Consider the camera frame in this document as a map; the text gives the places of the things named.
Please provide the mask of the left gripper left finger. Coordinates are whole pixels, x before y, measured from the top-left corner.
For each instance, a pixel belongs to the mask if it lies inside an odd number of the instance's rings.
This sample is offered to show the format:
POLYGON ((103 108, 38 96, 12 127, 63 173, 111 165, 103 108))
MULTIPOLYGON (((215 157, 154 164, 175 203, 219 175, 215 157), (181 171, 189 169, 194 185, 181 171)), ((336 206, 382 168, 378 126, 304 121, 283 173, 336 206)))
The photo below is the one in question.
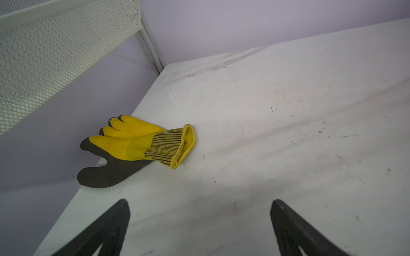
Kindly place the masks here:
POLYGON ((55 256, 118 256, 130 221, 129 204, 117 201, 78 236, 54 253, 55 256))

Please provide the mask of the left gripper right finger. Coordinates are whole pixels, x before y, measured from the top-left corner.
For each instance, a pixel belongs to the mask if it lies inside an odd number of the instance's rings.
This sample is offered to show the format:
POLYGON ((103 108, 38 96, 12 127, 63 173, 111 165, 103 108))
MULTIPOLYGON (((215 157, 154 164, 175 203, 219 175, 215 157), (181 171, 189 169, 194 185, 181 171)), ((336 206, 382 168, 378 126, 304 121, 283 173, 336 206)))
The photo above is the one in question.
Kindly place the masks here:
POLYGON ((272 202, 270 218, 282 256, 346 256, 284 201, 272 202))

